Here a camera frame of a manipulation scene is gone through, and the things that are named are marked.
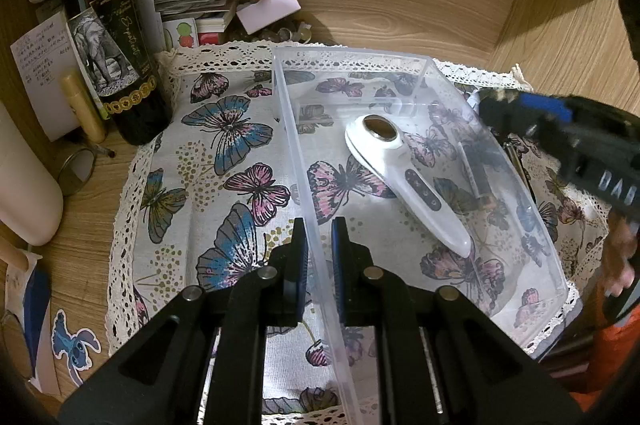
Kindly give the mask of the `person right hand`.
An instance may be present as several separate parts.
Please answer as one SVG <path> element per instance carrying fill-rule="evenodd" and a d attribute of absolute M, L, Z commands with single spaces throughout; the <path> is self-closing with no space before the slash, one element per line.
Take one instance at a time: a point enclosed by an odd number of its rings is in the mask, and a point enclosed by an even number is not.
<path fill-rule="evenodd" d="M 639 225 L 615 209 L 608 213 L 608 235 L 603 242 L 599 273 L 599 292 L 618 297 L 630 289 L 636 274 L 630 260 L 638 249 Z"/>

